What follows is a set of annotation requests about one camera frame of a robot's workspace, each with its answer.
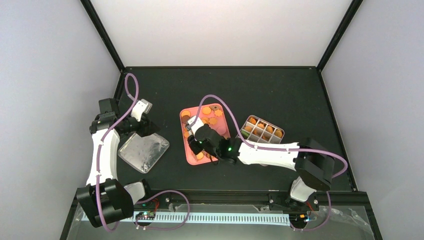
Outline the green round cookie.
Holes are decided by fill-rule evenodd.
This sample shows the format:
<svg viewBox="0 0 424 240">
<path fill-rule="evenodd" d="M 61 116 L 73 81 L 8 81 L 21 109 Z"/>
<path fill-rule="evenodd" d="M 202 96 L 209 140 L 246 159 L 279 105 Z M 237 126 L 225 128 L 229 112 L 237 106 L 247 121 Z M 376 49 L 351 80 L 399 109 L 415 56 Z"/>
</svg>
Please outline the green round cookie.
<svg viewBox="0 0 424 240">
<path fill-rule="evenodd" d="M 248 139 L 250 136 L 250 132 L 242 130 L 241 135 L 244 139 Z"/>
</svg>

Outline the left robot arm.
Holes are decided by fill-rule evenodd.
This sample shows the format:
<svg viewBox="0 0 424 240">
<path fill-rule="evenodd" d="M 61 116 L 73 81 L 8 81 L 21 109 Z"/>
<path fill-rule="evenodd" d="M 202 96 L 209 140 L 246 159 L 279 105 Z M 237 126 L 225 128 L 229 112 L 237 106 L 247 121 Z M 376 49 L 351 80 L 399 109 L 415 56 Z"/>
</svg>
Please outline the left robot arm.
<svg viewBox="0 0 424 240">
<path fill-rule="evenodd" d="M 134 205 L 146 196 L 147 184 L 139 180 L 127 185 L 118 181 L 117 156 L 122 136 L 150 136 L 159 131 L 147 116 L 152 104 L 136 100 L 125 113 L 120 113 L 119 101 L 106 98 L 99 101 L 100 113 L 89 127 L 93 142 L 90 173 L 84 187 L 76 190 L 76 198 L 88 221 L 95 228 L 133 216 Z"/>
</svg>

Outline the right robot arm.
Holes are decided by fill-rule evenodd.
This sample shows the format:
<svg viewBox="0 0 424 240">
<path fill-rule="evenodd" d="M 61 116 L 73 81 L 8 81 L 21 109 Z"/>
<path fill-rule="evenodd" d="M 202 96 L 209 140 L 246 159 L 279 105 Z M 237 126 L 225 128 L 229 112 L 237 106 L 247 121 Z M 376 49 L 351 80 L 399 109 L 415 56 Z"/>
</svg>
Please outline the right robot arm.
<svg viewBox="0 0 424 240">
<path fill-rule="evenodd" d="M 225 138 L 208 124 L 188 127 L 188 144 L 194 154 L 206 152 L 219 161 L 245 165 L 267 165 L 289 169 L 298 177 L 286 193 L 285 204 L 299 209 L 312 194 L 331 189 L 335 160 L 321 149 L 311 149 L 302 142 L 267 144 Z"/>
</svg>

